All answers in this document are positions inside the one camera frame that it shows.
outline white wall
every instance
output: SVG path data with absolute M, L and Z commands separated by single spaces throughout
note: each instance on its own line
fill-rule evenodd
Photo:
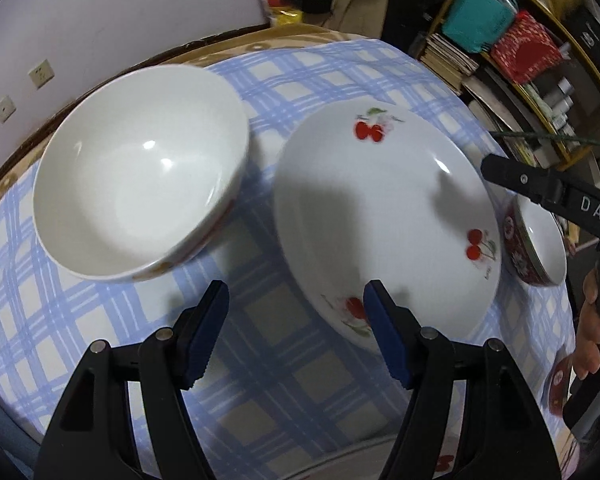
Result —
M 264 23 L 258 0 L 1 0 L 0 166 L 65 104 L 165 50 Z M 56 76 L 36 90 L 29 70 L 48 59 Z

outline hand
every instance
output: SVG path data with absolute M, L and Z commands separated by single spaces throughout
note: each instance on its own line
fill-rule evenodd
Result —
M 592 269 L 582 285 L 584 304 L 580 311 L 576 349 L 573 353 L 573 371 L 582 380 L 589 373 L 600 369 L 600 316 L 596 311 L 598 299 L 598 280 L 596 269 Z

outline turquoise container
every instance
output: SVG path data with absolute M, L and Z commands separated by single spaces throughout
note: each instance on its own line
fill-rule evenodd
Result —
M 489 50 L 513 22 L 516 0 L 454 0 L 442 33 L 465 51 Z

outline checkered tablecloth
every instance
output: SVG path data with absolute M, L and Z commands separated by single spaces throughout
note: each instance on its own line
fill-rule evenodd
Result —
M 88 344 L 135 343 L 196 304 L 208 282 L 232 302 L 205 377 L 185 393 L 192 422 L 220 479 L 273 479 L 325 453 L 397 431 L 408 395 L 381 358 L 341 338 L 307 303 L 284 261 L 271 184 L 280 149 L 319 107 L 372 96 L 409 108 L 478 164 L 497 144 L 422 65 L 378 40 L 256 52 L 213 65 L 244 101 L 251 153 L 225 227 L 191 262 L 147 282 L 84 282 L 45 255 L 32 223 L 33 166 L 0 202 L 0 398 L 31 434 L 44 433 Z M 491 189 L 498 215 L 509 199 Z M 540 399 L 558 348 L 573 347 L 564 286 L 530 288 L 503 269 L 474 341 L 505 341 Z M 137 387 L 130 392 L 139 452 L 151 448 Z M 552 433 L 560 422 L 545 412 Z M 450 431 L 459 431 L 455 396 Z

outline electrical socket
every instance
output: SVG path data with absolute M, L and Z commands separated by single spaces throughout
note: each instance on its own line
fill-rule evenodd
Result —
M 47 81 L 53 79 L 54 70 L 51 68 L 48 59 L 45 59 L 37 67 L 33 68 L 29 72 L 29 77 L 33 81 L 36 88 L 40 88 L 46 84 Z
M 16 111 L 16 105 L 8 95 L 0 99 L 0 122 L 3 123 Z

